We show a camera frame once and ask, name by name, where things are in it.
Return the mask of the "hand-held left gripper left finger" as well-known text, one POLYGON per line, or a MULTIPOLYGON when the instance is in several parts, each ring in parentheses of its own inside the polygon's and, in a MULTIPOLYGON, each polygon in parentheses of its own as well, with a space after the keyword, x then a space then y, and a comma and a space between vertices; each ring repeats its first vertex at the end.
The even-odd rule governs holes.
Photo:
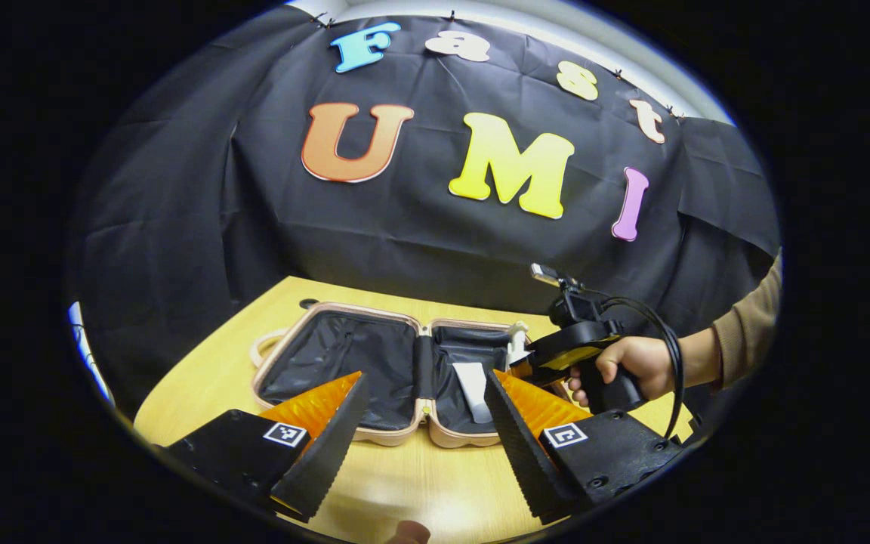
POLYGON ((165 447, 227 495, 307 522, 321 506, 369 402, 362 372, 263 413, 231 409, 165 447))

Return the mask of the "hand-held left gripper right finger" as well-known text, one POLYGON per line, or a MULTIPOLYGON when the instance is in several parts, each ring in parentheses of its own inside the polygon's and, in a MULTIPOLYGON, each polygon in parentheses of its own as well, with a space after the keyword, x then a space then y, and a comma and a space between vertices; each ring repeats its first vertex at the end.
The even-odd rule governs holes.
POLYGON ((683 451, 625 411, 587 413, 496 369, 486 405, 532 516, 543 524, 614 502, 683 451))

